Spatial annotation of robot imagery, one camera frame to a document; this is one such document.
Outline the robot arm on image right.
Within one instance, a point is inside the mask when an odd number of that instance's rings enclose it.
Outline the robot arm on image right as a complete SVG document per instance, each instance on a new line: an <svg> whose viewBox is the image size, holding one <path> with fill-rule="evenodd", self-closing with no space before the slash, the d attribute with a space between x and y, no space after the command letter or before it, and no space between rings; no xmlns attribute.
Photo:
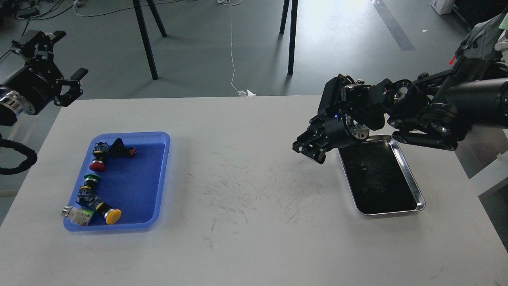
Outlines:
<svg viewBox="0 0 508 286"><path fill-rule="evenodd" d="M292 149L323 164L330 150L364 143L386 124L400 143L448 151L474 125L506 128L507 64L461 60L417 80L376 85L338 74L325 84L317 114Z"/></svg>

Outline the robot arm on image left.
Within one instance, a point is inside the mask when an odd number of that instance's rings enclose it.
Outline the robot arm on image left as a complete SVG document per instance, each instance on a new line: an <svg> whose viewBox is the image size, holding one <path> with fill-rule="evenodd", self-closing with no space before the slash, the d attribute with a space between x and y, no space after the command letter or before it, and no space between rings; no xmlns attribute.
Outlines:
<svg viewBox="0 0 508 286"><path fill-rule="evenodd" d="M80 68L66 79L54 62L53 47L65 35L28 30L12 41L10 52L24 64L1 83L2 126L15 126L20 114L40 114L50 102L67 107L83 94L81 80L88 70Z"/></svg>

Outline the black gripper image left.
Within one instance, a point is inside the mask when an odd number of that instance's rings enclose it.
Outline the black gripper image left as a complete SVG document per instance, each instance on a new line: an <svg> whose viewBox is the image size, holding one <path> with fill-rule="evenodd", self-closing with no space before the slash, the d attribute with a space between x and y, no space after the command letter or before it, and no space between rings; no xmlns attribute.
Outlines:
<svg viewBox="0 0 508 286"><path fill-rule="evenodd" d="M23 112L37 115L51 101L68 107L83 94L81 79L88 69L79 68L70 79L64 79L54 63L53 46L65 36L65 31L28 30L19 40L12 41L11 52L22 57L25 66L1 84L1 112L5 116ZM63 86L69 87L64 94Z"/></svg>

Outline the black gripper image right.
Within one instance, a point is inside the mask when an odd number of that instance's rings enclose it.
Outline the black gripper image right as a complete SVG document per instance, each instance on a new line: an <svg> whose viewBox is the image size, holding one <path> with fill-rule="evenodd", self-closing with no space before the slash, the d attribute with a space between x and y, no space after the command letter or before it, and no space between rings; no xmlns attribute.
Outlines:
<svg viewBox="0 0 508 286"><path fill-rule="evenodd" d="M358 123L349 115L334 116L325 120L325 127L309 126L294 141L294 151L323 164L327 152L365 142L369 132L366 125Z"/></svg>

